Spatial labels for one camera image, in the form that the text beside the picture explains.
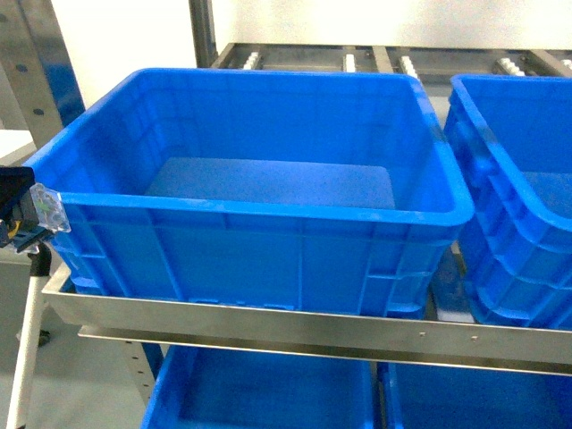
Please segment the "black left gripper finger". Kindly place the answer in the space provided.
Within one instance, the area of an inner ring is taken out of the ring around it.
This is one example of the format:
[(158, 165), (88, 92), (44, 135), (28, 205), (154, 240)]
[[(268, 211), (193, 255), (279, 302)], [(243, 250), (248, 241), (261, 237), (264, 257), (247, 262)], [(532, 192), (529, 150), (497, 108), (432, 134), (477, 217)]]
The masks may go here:
[(27, 166), (1, 166), (1, 247), (10, 242), (8, 223), (13, 208), (35, 183), (33, 169)]

